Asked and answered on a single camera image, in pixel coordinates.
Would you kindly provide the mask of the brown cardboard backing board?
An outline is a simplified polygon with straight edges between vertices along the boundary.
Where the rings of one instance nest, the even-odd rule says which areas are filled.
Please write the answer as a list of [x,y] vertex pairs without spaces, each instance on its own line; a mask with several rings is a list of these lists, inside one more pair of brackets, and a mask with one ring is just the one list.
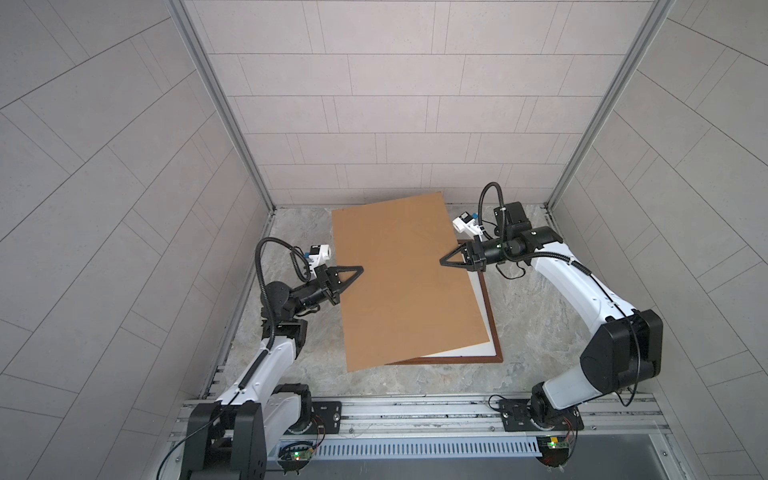
[[441,193],[336,209],[332,233],[363,269],[341,295],[348,371],[489,342],[469,273],[440,263],[458,246]]

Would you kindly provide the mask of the brown wooden picture frame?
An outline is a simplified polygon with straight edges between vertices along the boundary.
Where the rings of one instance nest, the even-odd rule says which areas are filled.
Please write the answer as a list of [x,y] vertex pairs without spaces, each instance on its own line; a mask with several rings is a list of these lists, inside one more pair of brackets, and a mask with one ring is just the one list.
[[443,268],[423,244],[409,247],[393,266],[400,270],[403,307],[415,315],[416,342],[403,350],[415,358],[401,365],[493,364],[503,361],[484,274]]

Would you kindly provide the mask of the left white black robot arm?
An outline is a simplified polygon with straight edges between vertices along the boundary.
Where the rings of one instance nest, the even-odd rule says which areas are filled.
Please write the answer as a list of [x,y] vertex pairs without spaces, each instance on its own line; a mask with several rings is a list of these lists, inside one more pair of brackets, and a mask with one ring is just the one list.
[[[268,244],[288,251],[300,286],[266,282],[262,255]],[[364,269],[315,264],[300,247],[275,237],[257,243],[254,266],[263,320],[259,349],[215,401],[195,407],[185,437],[163,457],[161,462],[167,464],[176,453],[182,455],[182,479],[262,479],[268,455],[286,431],[327,431],[313,416],[308,385],[284,384],[281,379],[306,343],[307,316],[319,312],[324,302],[339,304]]]

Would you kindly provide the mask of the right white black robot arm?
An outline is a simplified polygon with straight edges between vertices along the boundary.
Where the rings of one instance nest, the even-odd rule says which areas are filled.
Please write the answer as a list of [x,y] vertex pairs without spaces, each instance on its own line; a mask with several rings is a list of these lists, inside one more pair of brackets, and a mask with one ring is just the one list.
[[575,367],[532,388],[531,423],[552,430],[568,424],[579,405],[610,394],[630,406],[641,382],[661,371],[662,319],[611,291],[552,227],[533,226],[521,203],[497,200],[492,232],[485,229],[482,205],[453,219],[454,229],[469,239],[444,255],[441,265],[484,272],[511,262],[521,271],[534,269],[558,289],[590,333]]

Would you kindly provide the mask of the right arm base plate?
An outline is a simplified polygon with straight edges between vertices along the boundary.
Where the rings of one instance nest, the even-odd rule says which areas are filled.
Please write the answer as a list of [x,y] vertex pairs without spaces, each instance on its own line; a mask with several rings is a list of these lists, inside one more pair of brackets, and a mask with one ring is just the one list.
[[584,422],[577,406],[557,410],[544,403],[536,406],[525,399],[502,399],[498,402],[502,424],[506,432],[581,431]]

